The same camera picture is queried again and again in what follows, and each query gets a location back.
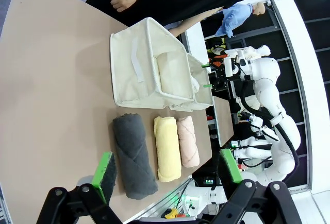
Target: bolt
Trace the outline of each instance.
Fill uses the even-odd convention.
[[[246,186],[247,188],[251,188],[251,187],[252,187],[252,183],[251,183],[251,182],[247,182],[247,183],[245,183],[245,186]]]
[[[84,186],[84,187],[82,188],[82,191],[83,191],[83,192],[89,192],[89,188],[88,188],[87,186]]]
[[[280,186],[279,186],[278,184],[274,184],[273,187],[274,187],[274,189],[277,190],[277,191],[278,191],[279,188],[280,188]]]
[[[60,190],[60,189],[57,189],[56,191],[55,191],[55,195],[56,196],[60,196],[60,195],[62,195],[62,191]]]

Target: blue shirt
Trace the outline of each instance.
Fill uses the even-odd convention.
[[[233,30],[242,25],[252,14],[251,4],[234,4],[230,8],[223,9],[224,14],[222,26],[216,32],[216,37],[228,35],[233,36]]]

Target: person in blue shirt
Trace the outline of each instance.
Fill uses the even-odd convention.
[[[251,14],[264,14],[266,8],[263,3],[234,4],[201,22],[204,37],[233,36],[233,30],[242,25]]]

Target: wooden board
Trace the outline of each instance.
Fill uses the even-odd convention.
[[[52,187],[72,190],[80,178],[94,174],[103,152],[116,152],[111,123],[124,113],[143,117],[155,174],[153,119],[159,115],[192,115],[200,165],[211,158],[205,111],[114,104],[109,37],[122,29],[80,0],[11,1],[0,40],[0,180],[15,223],[35,223]],[[126,197],[118,174],[110,206],[125,221],[196,169],[183,168],[181,179],[157,182],[159,191],[140,201]]]
[[[217,119],[220,146],[224,146],[234,135],[228,100],[214,97],[214,109]]]

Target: gray rolled towel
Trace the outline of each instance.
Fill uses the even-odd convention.
[[[113,120],[120,172],[128,198],[141,200],[158,191],[145,144],[145,129],[139,114],[124,114]]]

